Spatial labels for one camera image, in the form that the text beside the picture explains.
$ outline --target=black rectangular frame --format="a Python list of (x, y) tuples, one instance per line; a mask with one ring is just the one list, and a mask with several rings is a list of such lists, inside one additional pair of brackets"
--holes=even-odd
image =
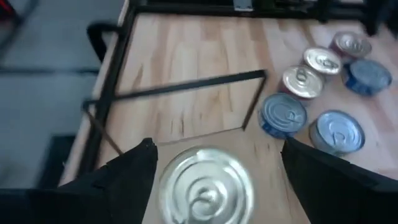
[[(108, 118), (110, 107), (114, 101), (214, 85), (211, 84), (212, 82), (216, 82), (216, 85), (236, 82), (229, 79), (231, 78), (231, 76), (218, 77), (209, 80), (199, 80), (191, 83), (165, 86), (158, 89), (144, 90), (126, 95), (116, 96), (115, 91), (118, 84), (119, 73), (123, 68), (123, 63), (125, 59), (124, 56), (126, 54), (126, 49), (132, 39), (132, 29), (134, 27), (134, 21), (136, 20), (138, 14), (157, 13), (200, 16), (317, 19), (320, 22), (327, 22), (329, 19), (359, 20), (363, 18), (364, 6), (362, 4), (337, 3), (331, 5), (331, 2), (332, 0), (318, 0), (315, 3), (308, 5), (305, 9), (292, 9), (291, 7), (263, 7), (255, 4), (252, 11), (236, 11), (234, 6), (216, 5), (217, 2), (215, 2), (215, 5), (194, 5), (158, 2), (136, 3), (131, 1), (128, 3), (126, 15), (124, 16), (124, 20), (121, 26), (116, 26), (108, 23), (96, 23), (90, 25), (87, 29), (88, 36), (90, 38), (91, 44), (96, 51), (97, 56), (101, 61), (103, 61), (106, 53), (106, 45), (101, 37), (102, 32), (115, 32), (118, 34), (118, 40), (116, 42), (114, 52), (111, 56), (108, 70), (106, 71), (103, 88), (99, 98), (97, 100), (88, 100), (84, 103), (85, 110), (88, 110), (87, 107), (89, 105), (94, 104), (96, 106), (95, 115), (90, 118), (90, 121), (95, 120), (96, 123), (94, 123), (94, 126), (91, 125), (90, 127), (90, 132), (88, 134), (88, 138), (83, 149), (80, 166), (78, 168), (77, 177), (87, 172), (91, 172), (96, 168), (103, 133), (106, 133), (106, 131), (104, 129), (101, 130), (100, 127), (106, 126), (106, 120)], [(245, 80), (242, 79), (242, 75), (244, 75), (244, 73), (232, 76), (235, 76), (235, 78), (239, 77), (238, 79), (242, 81)], [(257, 103), (259, 94), (264, 87), (265, 81), (266, 73), (264, 73), (263, 81), (261, 82), (259, 89), (255, 93), (255, 96), (253, 98), (254, 101), (251, 103), (248, 114), (245, 117), (243, 128), (245, 128), (247, 121), (250, 118), (250, 115)]]

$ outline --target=blue tin can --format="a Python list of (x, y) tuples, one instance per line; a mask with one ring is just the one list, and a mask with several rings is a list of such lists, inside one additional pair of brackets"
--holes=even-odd
[(293, 137), (307, 122), (304, 106), (286, 93), (276, 93), (264, 100), (258, 111), (259, 124), (277, 139)]
[(391, 73), (373, 60), (357, 60), (345, 65), (343, 83), (362, 96), (374, 96), (392, 82)]
[(365, 143), (365, 134), (352, 116), (330, 110), (310, 125), (310, 139), (315, 148), (334, 156), (343, 156), (360, 150)]

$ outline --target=wooden tabletop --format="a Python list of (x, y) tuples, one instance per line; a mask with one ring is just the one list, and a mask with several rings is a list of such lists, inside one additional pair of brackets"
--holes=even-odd
[[(321, 25), (317, 21), (141, 14), (118, 92), (267, 69), (269, 78), (261, 102), (277, 91), (282, 72), (298, 64), (304, 49), (327, 47), (340, 30), (362, 33), (357, 22)], [(390, 88), (365, 98), (346, 89), (341, 79), (336, 78), (307, 108), (308, 124), (329, 109), (351, 114), (362, 125), (366, 142), (362, 150), (343, 159), (380, 174), (396, 174), (398, 47), (384, 29), (379, 37), (369, 40), (373, 52), (368, 58), (381, 62), (394, 76)], [(109, 65), (109, 54), (98, 78), (96, 94)], [(134, 147), (145, 137), (154, 138), (158, 145), (157, 172), (143, 223), (162, 223), (157, 193), (164, 167), (178, 153), (204, 144), (230, 152), (250, 171), (256, 190), (253, 223), (309, 223), (284, 171), (280, 157), (283, 141), (270, 137), (259, 127), (256, 113), (245, 131), (236, 129), (257, 84), (258, 80), (251, 80), (112, 106), (107, 130), (122, 150)], [(295, 138), (311, 145), (308, 124)], [(75, 176), (87, 132), (88, 122), (84, 119), (62, 183)], [(116, 156), (109, 144), (103, 142), (98, 165)]]

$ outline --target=tuna can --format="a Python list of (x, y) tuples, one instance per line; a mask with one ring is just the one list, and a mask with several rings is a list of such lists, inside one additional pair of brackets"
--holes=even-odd
[(345, 65), (341, 77), (347, 88), (362, 96), (374, 96), (392, 82), (392, 75), (384, 66), (365, 59)]
[(372, 51), (371, 43), (364, 36), (350, 31), (338, 32), (329, 48), (341, 57), (343, 63), (364, 58)]
[(323, 90), (323, 78), (307, 66), (296, 65), (289, 67), (282, 75), (279, 91), (287, 93), (304, 106), (318, 97)]
[(303, 63), (330, 81), (340, 74), (343, 64), (340, 57), (324, 47), (310, 47), (303, 54)]
[(214, 147), (193, 147), (165, 168), (159, 205), (166, 224), (246, 224), (254, 208), (254, 189), (236, 158)]
[(365, 143), (365, 134), (352, 116), (330, 110), (310, 125), (310, 139), (315, 148), (334, 156), (343, 156), (360, 150)]
[(295, 98), (285, 93), (276, 93), (264, 100), (258, 118), (266, 133), (274, 138), (286, 139), (304, 127), (307, 112)]

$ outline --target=can lid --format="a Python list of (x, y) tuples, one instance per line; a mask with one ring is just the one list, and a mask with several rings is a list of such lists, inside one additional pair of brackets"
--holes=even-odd
[(282, 76), (283, 83), (295, 95), (302, 98), (315, 98), (323, 90), (323, 80), (307, 66), (289, 67)]
[(263, 104), (262, 115), (279, 131), (296, 132), (307, 122), (307, 111), (296, 99), (285, 93), (269, 96)]
[(340, 57), (323, 47), (310, 47), (303, 54), (304, 61), (317, 72), (327, 75), (337, 75), (341, 72)]
[(317, 129), (329, 146), (343, 153), (357, 151), (365, 143), (362, 127), (342, 111), (330, 110), (321, 114), (317, 119)]
[(237, 159), (214, 147), (193, 147), (165, 168), (159, 200), (169, 224), (244, 224), (253, 211), (254, 189)]
[(392, 75), (383, 65), (373, 60), (357, 60), (350, 66), (352, 76), (360, 83), (381, 90), (392, 82)]
[(372, 45), (365, 37), (350, 31), (337, 33), (335, 42), (342, 51), (356, 58), (364, 57), (372, 51)]

